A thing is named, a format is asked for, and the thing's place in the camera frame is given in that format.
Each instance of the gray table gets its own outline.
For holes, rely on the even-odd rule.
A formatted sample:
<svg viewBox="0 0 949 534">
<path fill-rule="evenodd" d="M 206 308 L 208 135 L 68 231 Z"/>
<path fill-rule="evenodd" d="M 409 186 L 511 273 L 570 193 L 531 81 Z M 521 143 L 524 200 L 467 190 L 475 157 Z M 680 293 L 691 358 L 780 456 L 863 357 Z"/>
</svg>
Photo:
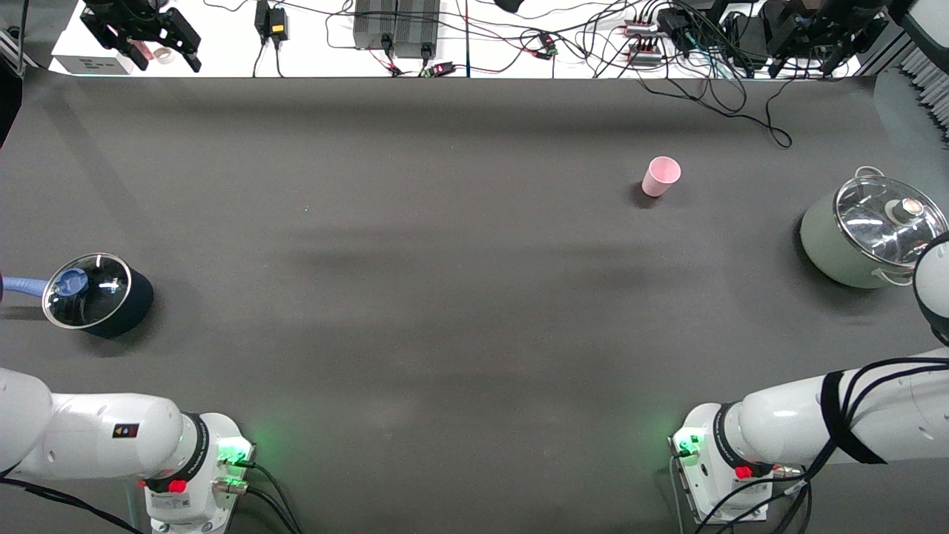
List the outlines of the gray table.
<svg viewBox="0 0 949 534">
<path fill-rule="evenodd" d="M 776 89 L 750 86 L 749 109 Z M 310 534 L 671 533 L 665 436 L 694 405 L 936 347 L 911 292 L 836 286 L 794 245 L 858 165 L 903 178 L 859 81 L 789 86 L 789 151 L 630 82 L 39 74 L 25 92 L 0 151 L 3 272 L 105 250 L 158 297 L 101 341 L 9 296 L 2 365 L 228 413 Z M 659 154 L 680 183 L 631 194 Z M 810 533 L 939 531 L 946 466 L 829 467 Z M 125 514 L 120 483 L 58 487 Z M 0 494 L 4 533 L 114 531 Z M 233 534 L 278 531 L 239 508 Z"/>
</svg>

